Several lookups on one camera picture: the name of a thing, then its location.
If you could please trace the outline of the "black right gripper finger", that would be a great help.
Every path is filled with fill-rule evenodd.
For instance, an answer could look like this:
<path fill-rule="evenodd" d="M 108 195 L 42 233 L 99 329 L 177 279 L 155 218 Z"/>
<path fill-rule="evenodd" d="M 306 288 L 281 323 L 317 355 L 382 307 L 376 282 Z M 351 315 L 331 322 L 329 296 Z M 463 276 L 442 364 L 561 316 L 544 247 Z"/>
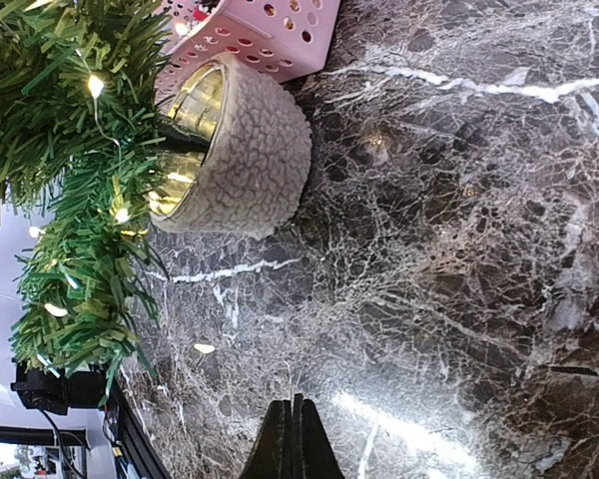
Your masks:
<path fill-rule="evenodd" d="M 274 400 L 241 479 L 342 479 L 314 402 L 298 393 Z"/>

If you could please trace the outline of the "small green christmas tree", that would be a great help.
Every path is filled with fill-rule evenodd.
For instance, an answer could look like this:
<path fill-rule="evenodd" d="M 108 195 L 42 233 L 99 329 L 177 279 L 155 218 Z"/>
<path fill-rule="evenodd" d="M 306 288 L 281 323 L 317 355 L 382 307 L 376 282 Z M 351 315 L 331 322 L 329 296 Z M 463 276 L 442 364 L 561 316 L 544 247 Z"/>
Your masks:
<path fill-rule="evenodd" d="M 1 209 L 50 216 L 20 260 L 12 329 L 27 368 L 113 382 L 141 353 L 130 302 L 159 265 L 149 194 L 164 182 L 155 82 L 168 15 L 154 1 L 0 1 Z"/>

